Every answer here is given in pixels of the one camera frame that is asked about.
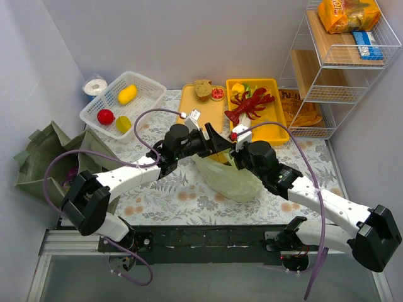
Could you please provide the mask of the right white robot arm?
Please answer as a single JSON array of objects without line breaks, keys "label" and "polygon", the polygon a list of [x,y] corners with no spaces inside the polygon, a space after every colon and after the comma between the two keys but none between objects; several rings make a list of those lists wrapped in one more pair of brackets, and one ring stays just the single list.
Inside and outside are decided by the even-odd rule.
[{"label": "right white robot arm", "polygon": [[239,170],[247,169],[254,174],[271,194],[324,213],[349,235],[343,245],[367,269],[382,272],[402,243],[388,208],[381,204],[369,208],[328,190],[318,191],[300,171],[280,163],[268,142],[244,142],[242,147],[234,147],[230,154]]}]

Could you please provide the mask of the white perforated plastic basket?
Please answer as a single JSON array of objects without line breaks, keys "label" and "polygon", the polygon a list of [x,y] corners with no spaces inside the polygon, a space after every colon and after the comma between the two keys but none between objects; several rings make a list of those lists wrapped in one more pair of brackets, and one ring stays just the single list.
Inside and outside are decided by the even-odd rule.
[{"label": "white perforated plastic basket", "polygon": [[[128,104],[120,104],[118,94],[132,84],[137,88],[136,97]],[[79,113],[79,117],[87,126],[117,140],[117,142],[128,143],[135,138],[133,130],[122,133],[114,123],[102,125],[97,119],[98,112],[102,109],[108,109],[112,111],[115,118],[126,116],[131,123],[135,123],[141,113],[160,107],[166,93],[166,87],[157,81],[132,71],[126,71],[90,101]]]}]

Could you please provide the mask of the purple candy bag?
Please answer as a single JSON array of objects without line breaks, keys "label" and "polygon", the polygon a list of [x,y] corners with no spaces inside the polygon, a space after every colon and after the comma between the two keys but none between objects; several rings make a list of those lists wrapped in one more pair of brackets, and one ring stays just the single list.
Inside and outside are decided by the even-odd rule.
[{"label": "purple candy bag", "polygon": [[78,175],[79,172],[79,168],[78,167],[73,167],[71,168],[66,176],[65,181],[62,184],[62,187],[64,189],[69,189],[71,186],[72,181],[76,178],[76,176]]}]

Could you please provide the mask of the light green plastic bag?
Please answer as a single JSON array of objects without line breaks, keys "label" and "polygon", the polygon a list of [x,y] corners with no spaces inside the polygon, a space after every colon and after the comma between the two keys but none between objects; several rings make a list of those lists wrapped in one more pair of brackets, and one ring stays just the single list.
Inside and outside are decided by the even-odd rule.
[{"label": "light green plastic bag", "polygon": [[260,180],[251,172],[237,169],[228,150],[204,158],[193,155],[191,159],[207,185],[227,199],[250,201],[264,189]]}]

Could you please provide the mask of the olive green canvas bag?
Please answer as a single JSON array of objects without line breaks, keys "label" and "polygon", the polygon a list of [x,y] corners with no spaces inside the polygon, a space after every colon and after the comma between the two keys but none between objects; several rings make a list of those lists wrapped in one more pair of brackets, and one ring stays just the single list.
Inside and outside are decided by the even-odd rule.
[{"label": "olive green canvas bag", "polygon": [[[26,148],[15,155],[19,165],[15,187],[34,198],[46,201],[43,193],[45,171],[51,161],[57,156],[70,150],[90,150],[109,157],[116,155],[100,139],[97,134],[86,129],[74,138],[69,138],[62,129],[52,121],[43,130],[37,130],[29,139]],[[51,202],[61,206],[67,192],[69,174],[77,168],[79,172],[89,171],[92,174],[117,169],[122,165],[91,154],[72,154],[60,159],[47,177],[47,189]]]}]

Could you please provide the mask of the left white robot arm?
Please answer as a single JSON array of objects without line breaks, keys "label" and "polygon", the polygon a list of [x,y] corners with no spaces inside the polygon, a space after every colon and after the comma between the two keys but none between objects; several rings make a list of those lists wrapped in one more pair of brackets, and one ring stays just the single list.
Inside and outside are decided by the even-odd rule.
[{"label": "left white robot arm", "polygon": [[155,152],[148,152],[132,165],[99,174],[79,173],[62,202],[63,214],[82,236],[97,233],[115,242],[127,238],[129,224],[108,212],[109,203],[135,187],[166,177],[183,158],[195,154],[208,157],[233,146],[211,124],[205,126],[202,131],[175,124],[155,144]]}]

